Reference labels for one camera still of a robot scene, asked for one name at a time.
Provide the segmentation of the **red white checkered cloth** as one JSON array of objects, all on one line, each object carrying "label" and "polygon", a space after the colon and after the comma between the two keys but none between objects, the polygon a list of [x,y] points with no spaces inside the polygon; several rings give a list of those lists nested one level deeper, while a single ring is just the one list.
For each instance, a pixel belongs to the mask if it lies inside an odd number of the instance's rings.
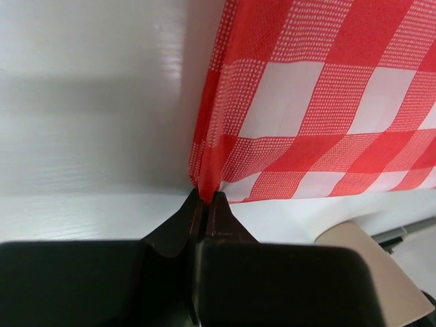
[{"label": "red white checkered cloth", "polygon": [[434,1],[226,1],[189,175],[205,201],[435,187]]}]

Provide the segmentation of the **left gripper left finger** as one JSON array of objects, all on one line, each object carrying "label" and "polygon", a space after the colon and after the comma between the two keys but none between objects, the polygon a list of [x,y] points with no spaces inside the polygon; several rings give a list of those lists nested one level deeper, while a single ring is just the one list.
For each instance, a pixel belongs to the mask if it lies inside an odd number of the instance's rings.
[{"label": "left gripper left finger", "polygon": [[189,238],[191,191],[140,240],[1,244],[2,326],[197,326]]}]

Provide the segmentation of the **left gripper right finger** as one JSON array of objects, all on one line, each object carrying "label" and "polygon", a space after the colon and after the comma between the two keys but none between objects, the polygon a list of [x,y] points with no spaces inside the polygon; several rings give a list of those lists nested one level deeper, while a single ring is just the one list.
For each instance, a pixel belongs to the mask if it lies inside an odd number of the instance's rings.
[{"label": "left gripper right finger", "polygon": [[197,248],[203,326],[383,326],[362,257],[344,247],[260,243],[224,193],[208,209]]}]

